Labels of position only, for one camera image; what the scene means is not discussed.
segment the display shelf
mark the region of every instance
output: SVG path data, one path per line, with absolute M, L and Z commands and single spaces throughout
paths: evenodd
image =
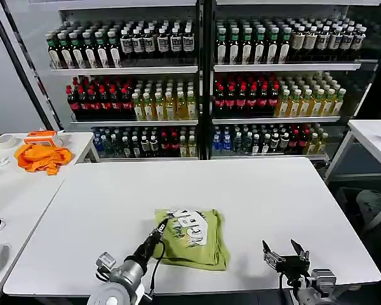
M 381 0 L 217 0 L 217 5 L 236 5 L 236 4 L 311 4 L 311 5 L 364 5 L 377 6 Z
M 136 126 L 196 126 L 196 119 L 186 121 L 90 121 L 90 122 L 70 122 L 72 126 L 81 128 L 91 128 L 94 126 L 107 127 L 136 127 Z
M 355 71 L 360 62 L 322 64 L 260 64 L 260 65 L 215 65 L 215 72 L 258 72 L 258 71 Z
M 275 123 L 324 123 L 337 122 L 340 116 L 310 116 L 303 118 L 253 118 L 253 119 L 213 119 L 214 125 L 222 124 L 275 124 Z
M 194 6 L 196 0 L 30 0 L 33 11 L 90 10 L 96 8 L 139 8 L 153 6 Z
M 51 73 L 60 76 L 77 75 L 122 75 L 122 74 L 174 74 L 196 73 L 196 65 L 168 66 L 168 67 L 125 67 L 125 68 L 97 68 L 97 69 L 52 69 Z

